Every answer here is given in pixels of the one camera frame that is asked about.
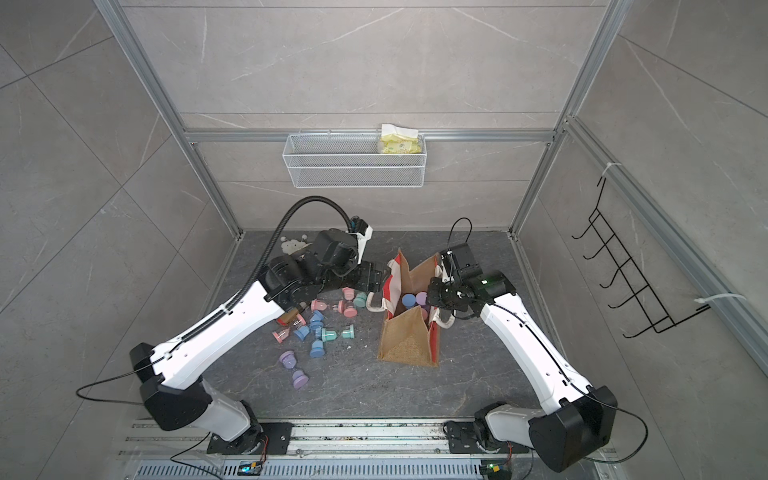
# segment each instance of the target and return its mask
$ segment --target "vent grille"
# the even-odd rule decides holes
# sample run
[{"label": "vent grille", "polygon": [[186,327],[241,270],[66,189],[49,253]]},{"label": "vent grille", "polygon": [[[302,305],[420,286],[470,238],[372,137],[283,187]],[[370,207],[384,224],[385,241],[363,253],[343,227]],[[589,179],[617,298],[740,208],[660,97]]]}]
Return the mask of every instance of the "vent grille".
[{"label": "vent grille", "polygon": [[[212,466],[201,461],[186,461],[208,471]],[[237,475],[237,466],[245,460],[226,460],[224,467],[215,472],[227,480],[248,478]],[[206,473],[168,460],[144,460],[134,480],[210,480]],[[400,478],[434,478],[440,480],[482,478],[480,461],[471,458],[424,458],[424,459],[272,459],[266,462],[257,478],[265,480],[301,479],[312,480],[373,480]]]}]

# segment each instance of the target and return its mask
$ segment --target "wall-mounted wire basket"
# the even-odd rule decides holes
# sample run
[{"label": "wall-mounted wire basket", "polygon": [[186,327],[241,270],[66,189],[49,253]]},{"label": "wall-mounted wire basket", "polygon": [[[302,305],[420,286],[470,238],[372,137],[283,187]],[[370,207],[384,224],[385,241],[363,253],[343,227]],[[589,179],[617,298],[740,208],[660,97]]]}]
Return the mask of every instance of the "wall-mounted wire basket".
[{"label": "wall-mounted wire basket", "polygon": [[379,135],[288,135],[283,159],[293,186],[312,187],[421,187],[427,149],[419,135],[420,154],[380,154]]}]

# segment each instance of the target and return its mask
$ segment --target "cable tie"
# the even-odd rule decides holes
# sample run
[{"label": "cable tie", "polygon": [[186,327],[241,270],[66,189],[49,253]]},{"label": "cable tie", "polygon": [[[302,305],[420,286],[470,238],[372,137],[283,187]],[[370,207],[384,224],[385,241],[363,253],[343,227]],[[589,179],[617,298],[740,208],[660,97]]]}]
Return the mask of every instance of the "cable tie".
[{"label": "cable tie", "polygon": [[601,177],[605,177],[605,172],[608,171],[609,168],[613,167],[614,165],[621,165],[621,164],[615,164],[613,162],[608,162],[608,164],[605,166],[605,170],[603,170],[603,173],[600,174]]},{"label": "cable tie", "polygon": [[746,297],[744,295],[739,295],[738,293],[718,293],[717,295],[708,296],[707,298],[694,298],[694,302],[707,303],[711,300],[716,300],[719,298],[726,298],[726,297],[741,298],[742,300],[746,300]]}]

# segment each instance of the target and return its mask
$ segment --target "wall hook rack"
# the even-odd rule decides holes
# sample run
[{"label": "wall hook rack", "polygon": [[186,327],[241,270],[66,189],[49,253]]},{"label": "wall hook rack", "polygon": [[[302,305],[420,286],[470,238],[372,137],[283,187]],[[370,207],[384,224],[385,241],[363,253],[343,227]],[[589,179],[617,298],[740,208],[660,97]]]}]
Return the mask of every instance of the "wall hook rack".
[{"label": "wall hook rack", "polygon": [[[571,235],[571,238],[573,238],[574,240],[579,240],[584,235],[586,235],[588,231],[593,230],[597,234],[597,236],[600,239],[600,242],[602,243],[602,245],[600,246],[598,251],[596,251],[594,253],[594,255],[592,255],[590,257],[587,257],[586,255],[582,255],[583,258],[585,260],[592,260],[601,251],[605,250],[605,251],[608,252],[608,255],[610,255],[611,259],[614,262],[614,265],[616,266],[616,270],[614,271],[614,275],[611,277],[611,281],[608,282],[608,285],[603,285],[602,283],[600,283],[599,284],[600,287],[604,288],[604,289],[610,288],[614,284],[614,281],[616,281],[616,278],[620,274],[621,277],[624,279],[624,282],[627,284],[627,288],[629,288],[630,292],[632,292],[632,294],[629,296],[629,298],[627,298],[625,301],[619,303],[618,305],[608,305],[608,308],[612,308],[612,309],[621,308],[622,306],[624,306],[627,303],[629,303],[630,300],[635,299],[637,301],[637,305],[643,311],[643,314],[645,315],[645,318],[647,319],[649,325],[647,327],[645,327],[644,329],[640,330],[639,332],[635,333],[634,335],[622,334],[622,335],[624,335],[624,338],[633,339],[634,337],[639,336],[642,333],[645,333],[645,332],[647,332],[650,329],[653,329],[654,332],[656,332],[656,333],[662,333],[662,332],[664,332],[666,330],[669,330],[670,328],[672,328],[674,326],[680,325],[682,322],[685,322],[686,320],[694,318],[699,313],[706,312],[710,308],[709,305],[702,305],[702,306],[700,306],[692,314],[690,314],[689,316],[685,317],[682,320],[675,320],[674,318],[672,318],[672,315],[669,314],[669,312],[667,311],[667,308],[664,306],[664,304],[661,302],[661,299],[656,294],[656,291],[654,290],[654,288],[648,282],[648,279],[645,277],[645,273],[643,273],[643,270],[641,270],[640,267],[637,265],[637,263],[635,263],[634,258],[629,253],[629,250],[627,250],[627,248],[624,246],[624,242],[621,241],[621,238],[619,238],[619,236],[616,234],[616,231],[613,229],[611,224],[608,222],[607,218],[600,211],[600,200],[603,197],[603,190],[605,189],[605,177],[601,177],[600,178],[600,180],[598,181],[598,187],[600,188],[600,193],[598,194],[598,201],[595,203],[594,209],[592,210],[592,213],[589,214],[589,217],[588,217],[589,225],[587,226],[586,230],[584,230],[584,232],[581,233],[581,235],[579,235],[578,237],[575,237],[575,236]],[[604,235],[601,234],[600,231],[594,225],[595,222],[597,222],[598,220],[602,220],[602,222],[605,224],[605,226],[611,232],[611,235],[608,238],[604,238]],[[612,252],[611,248],[608,246],[608,243],[611,242],[614,239],[616,240],[615,243],[618,243],[618,245],[621,248],[621,250],[623,250],[624,253],[627,255],[627,259],[625,261],[621,262],[621,263],[619,263],[619,261],[616,260],[617,255],[614,255],[614,252]],[[640,274],[641,278],[643,279],[641,285],[637,289],[632,287],[632,284],[630,283],[629,279],[627,278],[627,274],[624,272],[624,268],[627,265],[630,265],[630,264],[632,266],[634,266],[634,269],[638,271],[638,273]],[[639,297],[640,293],[642,293],[642,292],[644,292],[646,290],[648,292],[650,292],[651,296],[653,297],[653,300],[655,300],[658,303],[659,307],[664,312],[662,317],[660,319],[658,319],[658,320],[654,321],[653,319],[651,319],[650,315],[648,314],[648,311],[645,308],[645,305],[640,300],[640,297]],[[665,320],[669,320],[669,322],[667,323],[667,325],[662,326],[661,323],[664,322]]]}]

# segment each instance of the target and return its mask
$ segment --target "black cable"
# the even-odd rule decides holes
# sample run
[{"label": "black cable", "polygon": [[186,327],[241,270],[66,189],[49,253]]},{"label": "black cable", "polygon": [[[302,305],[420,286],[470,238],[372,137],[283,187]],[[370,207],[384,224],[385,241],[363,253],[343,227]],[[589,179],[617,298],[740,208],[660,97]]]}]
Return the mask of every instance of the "black cable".
[{"label": "black cable", "polygon": [[341,208],[336,202],[333,200],[330,200],[329,198],[320,197],[318,195],[313,195],[310,197],[304,197],[301,200],[297,201],[293,204],[293,206],[288,209],[288,211],[283,215],[283,219],[280,220],[280,223],[278,223],[277,228],[275,228],[274,232],[272,233],[272,237],[270,238],[269,243],[266,245],[266,248],[261,254],[261,258],[259,258],[259,262],[256,264],[256,266],[253,268],[253,272],[251,272],[250,276],[248,277],[248,280],[245,282],[242,288],[237,291],[237,293],[234,294],[234,296],[230,299],[229,302],[227,302],[227,305],[224,306],[223,309],[219,310],[215,315],[213,315],[211,318],[209,318],[204,323],[201,323],[199,326],[197,326],[195,329],[187,333],[181,338],[181,341],[177,343],[174,348],[169,352],[173,353],[174,350],[179,348],[181,344],[186,342],[187,340],[193,338],[198,333],[202,332],[208,326],[212,325],[213,323],[219,321],[220,319],[224,318],[227,315],[227,311],[229,313],[232,312],[232,309],[237,305],[238,302],[240,302],[246,293],[248,293],[248,290],[250,290],[251,286],[258,280],[259,276],[261,276],[262,269],[266,265],[266,260],[269,258],[270,254],[272,253],[272,249],[275,247],[275,244],[277,243],[278,239],[280,238],[280,234],[283,232],[283,228],[285,228],[286,224],[288,224],[288,220],[293,216],[294,213],[298,209],[300,209],[303,205],[312,203],[312,202],[322,202],[324,204],[328,204],[331,207],[334,208],[344,219],[344,224],[347,227],[347,230],[352,233],[355,226],[352,223],[352,221],[349,218],[349,215],[346,214],[343,208]]},{"label": "black cable", "polygon": [[[571,384],[571,386],[572,386],[574,389],[576,389],[576,391],[577,391],[577,392],[579,392],[580,394],[582,394],[583,396],[587,396],[587,394],[585,394],[584,392],[582,392],[582,391],[581,391],[581,390],[580,390],[580,389],[579,389],[579,388],[578,388],[576,385],[574,385],[573,383]],[[632,415],[634,418],[636,418],[636,419],[640,420],[640,421],[641,421],[641,423],[643,424],[643,428],[645,428],[645,435],[643,436],[643,441],[642,441],[642,442],[640,442],[640,444],[637,446],[637,448],[634,450],[634,452],[632,452],[631,454],[627,455],[627,456],[626,456],[626,457],[624,457],[624,458],[621,458],[621,459],[619,459],[619,460],[598,460],[597,458],[589,458],[589,457],[584,457],[584,460],[589,460],[590,462],[595,462],[595,463],[608,463],[608,464],[613,464],[613,463],[622,463],[622,462],[626,462],[626,461],[627,461],[627,460],[629,460],[630,458],[632,458],[632,457],[634,457],[635,455],[637,455],[637,453],[640,451],[640,449],[642,449],[642,448],[643,448],[643,445],[645,445],[645,442],[648,440],[648,424],[645,422],[645,420],[643,420],[643,419],[642,419],[642,418],[641,418],[639,415],[637,415],[636,413],[628,412],[627,410],[624,410],[624,409],[622,409],[622,408],[619,408],[619,407],[614,407],[614,406],[612,406],[612,405],[608,405],[607,403],[603,403],[603,402],[601,402],[600,400],[598,400],[598,399],[596,399],[596,398],[593,398],[593,397],[590,397],[590,396],[587,396],[587,398],[589,398],[589,399],[592,399],[592,400],[594,400],[595,402],[597,402],[597,403],[599,403],[599,404],[601,404],[601,405],[603,405],[603,406],[607,406],[609,409],[614,409],[614,410],[616,410],[616,411],[618,411],[618,412],[624,412],[624,413],[626,413],[627,415]]]},{"label": "black cable", "polygon": [[531,472],[533,472],[533,462],[535,460],[534,455],[533,455],[534,451],[535,451],[534,449],[531,449],[531,466],[528,467],[528,473],[526,473],[522,477],[518,478],[518,480],[525,480],[526,478],[528,478],[528,476],[531,474]]},{"label": "black cable", "polygon": [[181,452],[178,452],[176,454],[171,455],[169,460],[171,460],[173,463],[178,463],[180,465],[186,465],[187,467],[196,468],[196,469],[200,470],[201,472],[206,472],[208,475],[212,475],[212,476],[218,478],[219,480],[224,480],[224,478],[221,477],[219,474],[211,472],[209,470],[206,470],[203,467],[198,467],[197,465],[192,465],[190,463],[186,463],[186,462],[182,462],[181,460],[175,460],[174,459],[175,457],[178,457],[179,455],[183,455],[183,454],[189,452],[191,449],[194,449],[195,447],[197,447],[199,444],[205,442],[205,440],[208,438],[209,435],[210,435],[210,432],[206,433],[205,436],[203,437],[203,439],[200,440],[198,443],[192,445],[190,448],[188,448],[186,450],[183,450]]},{"label": "black cable", "polygon": [[641,423],[643,424],[643,427],[645,428],[645,435],[643,436],[643,441],[642,441],[642,442],[640,442],[639,446],[638,446],[638,447],[637,447],[637,448],[634,450],[634,452],[632,452],[631,454],[629,454],[629,455],[627,455],[626,457],[624,457],[624,458],[621,458],[621,459],[619,459],[619,460],[598,460],[598,459],[596,459],[596,458],[589,458],[589,457],[584,457],[584,459],[585,459],[585,460],[589,460],[590,462],[595,462],[595,463],[607,463],[607,464],[622,463],[622,462],[626,462],[626,461],[627,461],[627,460],[629,460],[630,458],[634,457],[634,456],[635,456],[635,455],[636,455],[636,454],[637,454],[637,453],[640,451],[640,449],[642,449],[642,448],[643,448],[643,445],[645,445],[645,442],[648,440],[648,424],[645,422],[645,420],[643,420],[643,419],[642,419],[642,418],[641,418],[639,415],[637,415],[637,414],[635,414],[635,413],[629,412],[628,410],[624,410],[624,409],[622,409],[622,408],[619,408],[619,407],[617,407],[617,406],[608,405],[607,403],[603,403],[603,402],[601,402],[600,400],[596,399],[595,397],[590,397],[590,396],[589,396],[589,395],[587,395],[586,393],[582,392],[582,391],[581,391],[581,390],[580,390],[580,389],[579,389],[579,388],[578,388],[576,385],[574,385],[574,383],[573,383],[573,382],[572,382],[572,381],[571,381],[571,380],[568,378],[568,376],[567,376],[567,375],[565,375],[565,372],[564,372],[564,371],[563,371],[563,369],[560,367],[560,364],[558,363],[558,361],[554,359],[554,356],[553,356],[553,355],[550,353],[549,349],[548,349],[548,348],[547,348],[547,347],[544,345],[544,343],[541,341],[541,339],[539,339],[539,338],[538,338],[538,336],[537,336],[537,335],[536,335],[536,334],[533,332],[533,330],[531,329],[531,327],[529,327],[529,326],[528,326],[528,324],[527,324],[527,323],[526,323],[526,322],[525,322],[525,321],[524,321],[522,318],[520,318],[520,317],[518,316],[518,314],[517,314],[517,313],[515,313],[515,312],[512,312],[511,310],[507,310],[507,309],[506,309],[506,308],[504,308],[503,306],[501,306],[501,305],[497,305],[496,303],[489,303],[489,305],[493,305],[493,306],[496,306],[496,307],[498,307],[498,308],[500,308],[500,309],[504,310],[505,312],[507,312],[507,313],[509,313],[509,314],[513,315],[513,316],[514,316],[516,319],[520,320],[520,323],[522,323],[523,325],[525,325],[525,326],[526,326],[526,328],[528,328],[528,331],[529,331],[529,332],[531,332],[531,334],[534,336],[534,338],[536,338],[536,340],[538,340],[539,344],[541,344],[541,347],[542,347],[542,348],[545,350],[545,352],[546,352],[546,353],[549,355],[549,358],[551,358],[551,359],[552,359],[552,362],[554,362],[554,364],[555,364],[555,365],[558,367],[558,370],[560,370],[560,373],[561,373],[561,374],[563,375],[563,377],[564,377],[564,378],[565,378],[565,379],[568,381],[568,384],[570,384],[570,386],[572,386],[572,387],[573,387],[573,388],[574,388],[574,389],[575,389],[577,392],[579,392],[580,394],[582,394],[582,395],[583,395],[583,396],[585,396],[586,398],[588,398],[588,399],[592,400],[593,402],[597,402],[597,403],[599,403],[600,405],[603,405],[603,406],[607,406],[609,409],[613,409],[613,410],[616,410],[617,412],[623,412],[623,413],[626,413],[627,415],[631,415],[631,416],[633,416],[634,418],[636,418],[636,419],[640,420],[640,421],[641,421]]},{"label": "black cable", "polygon": [[74,391],[74,394],[75,394],[76,396],[80,397],[80,398],[81,398],[81,399],[83,399],[83,400],[91,400],[92,402],[105,402],[105,403],[123,403],[123,404],[125,404],[125,405],[138,405],[138,406],[144,406],[144,404],[143,404],[143,403],[139,403],[139,402],[129,402],[128,400],[95,399],[95,398],[92,398],[92,397],[88,397],[88,396],[82,395],[82,394],[80,393],[80,391],[81,391],[81,390],[84,390],[84,389],[86,389],[86,388],[88,388],[88,387],[92,387],[92,386],[95,386],[95,385],[100,385],[100,384],[102,384],[102,383],[111,382],[112,380],[117,380],[117,379],[121,379],[121,378],[123,378],[123,377],[129,376],[129,375],[133,375],[133,374],[134,374],[134,373],[136,373],[136,372],[140,372],[140,371],[141,371],[141,370],[143,370],[143,369],[146,369],[146,368],[148,368],[148,367],[151,367],[151,366],[153,366],[155,363],[157,363],[157,362],[160,362],[160,361],[161,361],[163,358],[164,358],[164,357],[161,357],[161,358],[159,358],[159,359],[155,360],[154,362],[150,363],[149,365],[145,365],[145,366],[141,367],[140,369],[136,369],[136,370],[134,370],[133,372],[124,373],[124,374],[122,374],[122,375],[113,376],[113,377],[112,377],[112,378],[110,378],[110,379],[99,380],[98,382],[93,382],[93,383],[88,383],[87,385],[83,385],[83,386],[82,386],[82,387],[80,387],[79,389],[75,390],[75,391]]},{"label": "black cable", "polygon": [[232,299],[227,303],[227,310],[232,310],[235,305],[237,305],[238,302],[240,302],[246,293],[248,293],[248,290],[250,287],[258,280],[259,276],[261,275],[262,268],[266,265],[266,259],[269,258],[270,253],[272,253],[272,249],[275,247],[275,243],[277,243],[278,239],[280,238],[280,234],[283,232],[283,228],[288,224],[288,220],[293,216],[294,213],[298,209],[300,209],[302,206],[312,203],[312,202],[322,202],[324,204],[328,204],[331,207],[333,207],[344,219],[344,224],[347,227],[347,230],[352,233],[354,230],[354,225],[352,221],[349,219],[349,215],[346,214],[343,208],[341,208],[336,202],[333,200],[330,200],[329,198],[321,197],[319,195],[313,195],[310,197],[304,197],[301,200],[297,201],[293,204],[291,208],[288,209],[288,211],[283,215],[283,219],[280,220],[280,222],[277,224],[277,228],[275,228],[275,231],[272,233],[272,238],[270,238],[269,243],[266,245],[266,248],[264,249],[264,252],[261,254],[261,258],[259,258],[258,263],[253,268],[253,272],[250,274],[250,277],[248,277],[248,280],[245,282],[245,285],[243,285],[243,288],[237,291],[235,295],[232,297]]},{"label": "black cable", "polygon": [[469,233],[467,233],[467,237],[464,239],[464,243],[469,241],[469,236],[472,235],[472,220],[468,219],[467,217],[461,217],[457,221],[453,222],[453,225],[451,225],[451,231],[448,232],[448,239],[445,241],[445,245],[448,248],[451,248],[451,235],[453,235],[453,229],[456,227],[456,224],[462,220],[467,220],[469,222]]}]

